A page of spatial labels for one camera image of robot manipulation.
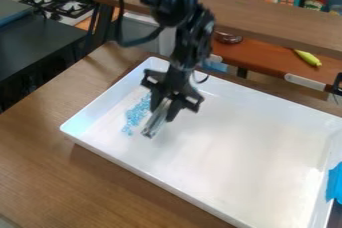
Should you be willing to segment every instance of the wooden desk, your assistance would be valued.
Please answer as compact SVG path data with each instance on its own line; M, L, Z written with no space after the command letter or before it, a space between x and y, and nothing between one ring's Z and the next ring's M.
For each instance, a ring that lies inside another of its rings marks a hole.
M0 115L0 215L22 227L231 227L74 145L59 126L149 54L111 43ZM334 105L229 80L342 117Z
M95 1L112 6L118 5L118 0ZM326 39L323 40L322 35L333 37L336 43L342 41L342 37L336 34L337 28L342 26L341 17L336 20L330 14L266 3L263 0L201 1L217 17L219 29L258 39L245 38L241 44L234 46L214 41L213 53L222 56L225 63L282 79L286 74L297 75L326 84L325 90L331 91L337 74L342 72L342 62L339 59L334 60L327 56L317 55L323 66L316 69L306 64L292 50L273 44L306 49L313 53L332 54L333 57L337 57L331 49L322 49L321 44L322 41L326 41ZM125 8L149 14L149 9L139 0L125 0ZM320 27L323 24L327 26L325 29ZM321 33L316 30L317 26L322 30ZM317 45L308 46L309 42Z
M118 0L95 0L118 6ZM200 0L216 17L217 29L271 44L342 56L342 18L324 12L263 0ZM125 0L127 10L149 14L139 0Z
M316 55L323 66L315 68L305 63L291 49L245 38L236 45L226 45L213 40L213 53L222 56L227 64L263 73L280 79L293 74L326 84L331 91L337 74L342 72L342 61Z

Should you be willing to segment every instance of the black robotic arm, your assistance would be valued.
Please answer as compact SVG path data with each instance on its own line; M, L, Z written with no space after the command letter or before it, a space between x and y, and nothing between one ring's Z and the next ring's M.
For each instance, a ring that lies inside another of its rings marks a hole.
M198 0L141 0L149 6L160 28L176 27L176 46L166 73L146 70L142 85L152 92L151 119L143 134L153 137L161 124L171 122L180 110L198 112L204 98L189 82L196 65L211 53L215 19ZM118 43L127 46L118 35Z

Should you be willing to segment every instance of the blue plastic pieces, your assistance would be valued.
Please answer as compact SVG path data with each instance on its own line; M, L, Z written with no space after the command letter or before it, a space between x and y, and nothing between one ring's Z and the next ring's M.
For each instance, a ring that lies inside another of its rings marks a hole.
M126 112L127 123L122 132L128 136L133 136L133 127L139 126L141 121L147 116L150 110L151 94L141 98L140 102L133 109Z

